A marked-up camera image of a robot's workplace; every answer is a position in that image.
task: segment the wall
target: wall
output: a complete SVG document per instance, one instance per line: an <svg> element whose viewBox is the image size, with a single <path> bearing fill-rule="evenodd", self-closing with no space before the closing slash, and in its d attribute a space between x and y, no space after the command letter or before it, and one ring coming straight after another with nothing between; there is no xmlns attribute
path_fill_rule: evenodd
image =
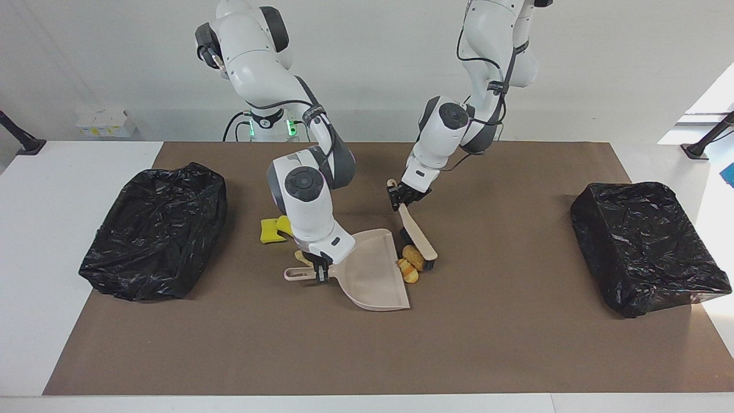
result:
<svg viewBox="0 0 734 413"><path fill-rule="evenodd" d="M0 107L32 134L83 137L75 110L123 107L136 140L216 140L244 109L195 56L217 0L0 1ZM463 1L272 0L293 72L345 140L413 140L426 101L464 99ZM561 0L538 10L540 78L504 139L657 142L734 62L730 0Z"/></svg>

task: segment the dustpan handle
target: dustpan handle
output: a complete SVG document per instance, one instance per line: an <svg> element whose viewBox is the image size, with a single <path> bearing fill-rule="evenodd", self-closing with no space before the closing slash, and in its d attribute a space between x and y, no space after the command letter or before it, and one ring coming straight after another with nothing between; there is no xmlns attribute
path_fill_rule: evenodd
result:
<svg viewBox="0 0 734 413"><path fill-rule="evenodd" d="M301 276L290 276L289 273L301 273ZM286 281L310 281L316 279L316 272L313 268L289 268L283 273Z"/></svg>

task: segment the plastic bag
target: plastic bag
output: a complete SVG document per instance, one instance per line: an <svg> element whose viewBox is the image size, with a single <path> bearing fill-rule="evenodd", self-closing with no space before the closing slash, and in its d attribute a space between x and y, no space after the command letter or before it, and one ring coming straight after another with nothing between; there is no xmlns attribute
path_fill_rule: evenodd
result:
<svg viewBox="0 0 734 413"><path fill-rule="evenodd" d="M196 163L144 170L112 205L79 275L129 301L183 298L204 271L226 215L218 173Z"/></svg>
<svg viewBox="0 0 734 413"><path fill-rule="evenodd" d="M591 184L571 215L604 301L624 317L732 292L727 274L663 184Z"/></svg>

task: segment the green led light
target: green led light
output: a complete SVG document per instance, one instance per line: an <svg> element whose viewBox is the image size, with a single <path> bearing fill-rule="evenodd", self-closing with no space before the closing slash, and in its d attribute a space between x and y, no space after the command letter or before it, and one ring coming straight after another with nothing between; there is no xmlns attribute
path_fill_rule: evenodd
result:
<svg viewBox="0 0 734 413"><path fill-rule="evenodd" d="M290 119L287 119L286 123L288 124L288 133L291 136L296 136L298 134L298 129L296 129L296 126L293 124L293 121L291 121Z"/></svg>

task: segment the blue object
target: blue object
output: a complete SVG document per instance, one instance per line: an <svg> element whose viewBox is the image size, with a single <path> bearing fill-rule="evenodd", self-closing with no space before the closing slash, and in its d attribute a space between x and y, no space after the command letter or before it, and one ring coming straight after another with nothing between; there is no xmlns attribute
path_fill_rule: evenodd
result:
<svg viewBox="0 0 734 413"><path fill-rule="evenodd" d="M722 178L734 188L734 163L722 171Z"/></svg>

